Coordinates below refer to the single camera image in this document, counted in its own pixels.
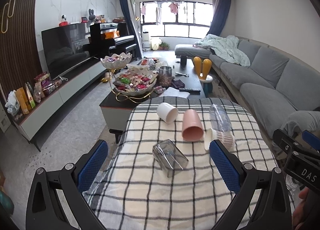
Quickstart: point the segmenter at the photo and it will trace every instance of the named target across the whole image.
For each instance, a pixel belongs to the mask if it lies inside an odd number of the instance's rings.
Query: black cup
[[[187,64],[187,56],[180,56],[180,64],[185,66]]]

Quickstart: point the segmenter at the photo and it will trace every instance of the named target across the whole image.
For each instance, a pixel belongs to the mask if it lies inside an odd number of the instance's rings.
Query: wood slat panel
[[[36,46],[35,3],[36,0],[16,0],[8,31],[0,33],[0,83],[6,97],[10,91],[24,87],[26,82],[33,82],[42,72]],[[3,6],[0,5],[0,20]]]

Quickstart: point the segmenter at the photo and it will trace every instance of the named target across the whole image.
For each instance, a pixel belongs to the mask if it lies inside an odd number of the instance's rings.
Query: window
[[[141,15],[141,30],[150,36],[204,38],[209,31],[212,17],[212,4],[181,1],[177,15],[171,12],[172,1],[142,2],[146,14]],[[156,8],[161,8],[162,25],[156,25]]]

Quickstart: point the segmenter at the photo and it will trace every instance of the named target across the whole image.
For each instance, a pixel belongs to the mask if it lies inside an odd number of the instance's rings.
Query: white stool seat
[[[200,78],[199,78],[199,80],[200,80],[200,83],[211,83],[213,81],[213,78],[212,78],[212,76],[207,75],[207,78],[205,80],[200,79]]]

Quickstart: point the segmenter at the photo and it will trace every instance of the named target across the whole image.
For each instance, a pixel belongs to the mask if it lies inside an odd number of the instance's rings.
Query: clear plastic bottle
[[[231,130],[231,122],[229,116],[220,105],[211,105],[209,108],[209,113],[212,129],[225,133]]]

